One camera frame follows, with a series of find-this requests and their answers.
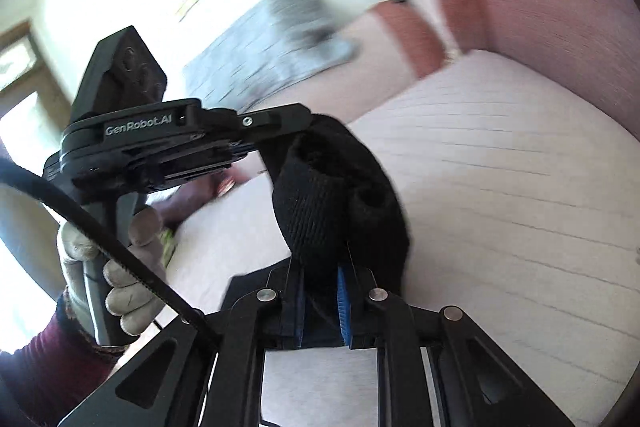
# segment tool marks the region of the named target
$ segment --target hand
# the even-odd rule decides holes
[[[129,227],[129,251],[156,275],[165,279],[164,266],[161,264],[162,243],[158,239],[161,228],[162,220],[153,208],[148,206],[141,210],[133,217]],[[71,308],[82,328],[94,336],[94,324],[84,288],[82,261],[92,260],[100,251],[71,223],[64,223],[60,227],[58,251],[68,285]],[[104,277],[113,287],[106,299],[108,311],[121,317],[120,326],[126,333],[139,335],[156,318],[164,303],[113,260],[104,266]]]

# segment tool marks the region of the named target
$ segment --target forearm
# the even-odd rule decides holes
[[[13,355],[0,353],[0,378],[38,425],[56,426],[104,382],[122,354],[122,348],[95,346],[67,308],[61,296],[42,333]]]

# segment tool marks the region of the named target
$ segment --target glove finger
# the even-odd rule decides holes
[[[129,251],[140,259],[145,266],[151,268],[156,275],[164,277],[164,267],[160,264],[163,247],[158,238],[146,245],[146,247],[131,246]],[[103,274],[107,282],[114,288],[123,288],[136,282],[135,277],[113,259],[104,265]]]
[[[154,298],[153,293],[141,283],[135,283],[124,288],[114,288],[104,303],[111,315],[124,315],[137,310]]]
[[[136,336],[146,330],[149,324],[164,308],[164,302],[154,297],[144,306],[140,306],[137,310],[133,310],[120,318],[120,327],[126,333]]]
[[[98,247],[68,221],[60,227],[58,251],[63,264],[90,261],[99,253]]]
[[[132,245],[144,247],[148,245],[162,230],[160,214],[152,206],[139,211],[129,225],[129,240]]]

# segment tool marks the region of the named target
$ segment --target metal rivet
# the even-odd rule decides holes
[[[205,314],[204,314],[204,312],[203,312],[202,310],[199,310],[199,309],[197,309],[197,308],[194,308],[194,309],[193,309],[193,311],[195,311],[195,312],[196,312],[200,317],[202,317],[202,318],[204,318],[204,317],[205,317]],[[189,324],[189,322],[188,322],[188,321],[186,321],[186,320],[184,319],[184,317],[181,317],[181,319],[182,319],[182,321],[183,321],[185,324]]]
[[[465,314],[463,314],[462,310],[457,306],[447,306],[444,308],[444,316],[446,319],[456,322],[464,317]]]
[[[256,297],[258,298],[258,301],[269,302],[273,301],[273,299],[276,298],[276,295],[277,293],[271,288],[263,288],[256,294]]]
[[[371,291],[369,291],[369,299],[371,299],[372,301],[384,301],[388,296],[389,294],[382,288],[373,288]]]

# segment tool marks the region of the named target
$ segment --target black garment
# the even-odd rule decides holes
[[[378,286],[401,294],[409,238],[398,198],[369,149],[328,116],[314,115],[307,131],[270,140],[260,154],[280,231],[305,273],[302,347],[341,346],[338,264],[367,267]],[[264,287],[281,263],[233,277],[223,309]]]

